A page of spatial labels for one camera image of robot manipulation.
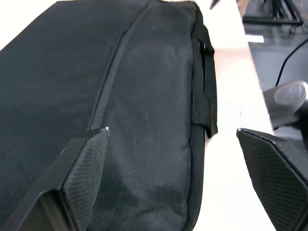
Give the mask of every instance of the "black nylon strap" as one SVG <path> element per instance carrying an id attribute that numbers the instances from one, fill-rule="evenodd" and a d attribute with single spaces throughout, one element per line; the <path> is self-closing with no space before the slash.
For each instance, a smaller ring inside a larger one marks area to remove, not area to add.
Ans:
<path id="1" fill-rule="evenodd" d="M 197 21 L 192 32 L 199 40 L 202 66 L 204 71 L 204 91 L 192 90 L 191 122 L 205 127 L 210 138 L 218 132 L 217 128 L 217 87 L 214 63 L 214 49 L 210 42 L 207 28 L 203 25 L 203 17 L 197 8 Z"/>

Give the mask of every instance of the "black cable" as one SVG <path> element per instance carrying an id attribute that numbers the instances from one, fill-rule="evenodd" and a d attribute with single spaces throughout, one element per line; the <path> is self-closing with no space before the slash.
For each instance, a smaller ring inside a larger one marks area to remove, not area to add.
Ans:
<path id="1" fill-rule="evenodd" d="M 301 44 L 299 44 L 299 45 L 298 45 L 298 46 L 297 46 L 297 47 L 285 58 L 285 60 L 284 60 L 284 62 L 283 62 L 283 64 L 282 64 L 282 66 L 281 66 L 281 69 L 280 69 L 280 72 L 279 72 L 279 75 L 278 75 L 278 78 L 277 78 L 277 82 L 276 82 L 275 87 L 278 86 L 278 84 L 279 84 L 279 81 L 280 81 L 280 78 L 281 78 L 281 75 L 282 75 L 284 66 L 285 66 L 285 64 L 287 63 L 288 59 L 289 59 L 299 48 L 301 48 L 301 46 L 303 46 L 306 42 L 308 42 L 308 38 L 307 38 L 305 41 L 303 41 Z"/>

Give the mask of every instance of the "black bag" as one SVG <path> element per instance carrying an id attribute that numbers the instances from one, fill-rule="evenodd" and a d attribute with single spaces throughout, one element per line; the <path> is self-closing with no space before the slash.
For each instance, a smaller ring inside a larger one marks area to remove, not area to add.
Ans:
<path id="1" fill-rule="evenodd" d="M 0 81 L 0 226 L 72 137 L 109 127 L 87 229 L 193 229 L 205 131 L 217 133 L 214 50 L 195 3 L 57 2 L 0 52 Z"/>

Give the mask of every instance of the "white table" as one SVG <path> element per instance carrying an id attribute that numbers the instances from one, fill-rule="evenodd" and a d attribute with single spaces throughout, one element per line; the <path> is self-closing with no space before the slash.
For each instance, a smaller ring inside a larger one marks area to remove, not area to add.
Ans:
<path id="1" fill-rule="evenodd" d="M 54 0 L 0 0 L 0 50 Z M 204 193 L 195 231 L 274 231 L 253 187 L 237 128 L 272 133 L 235 0 L 197 0 L 216 50 L 219 132 L 206 144 Z"/>

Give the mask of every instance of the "black stand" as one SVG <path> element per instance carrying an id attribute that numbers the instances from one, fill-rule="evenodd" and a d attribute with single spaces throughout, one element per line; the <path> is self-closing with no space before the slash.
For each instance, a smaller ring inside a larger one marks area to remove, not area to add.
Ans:
<path id="1" fill-rule="evenodd" d="M 292 0 L 271 0 L 272 17 L 244 16 L 244 24 L 291 25 L 290 32 L 303 24 L 303 20 Z"/>

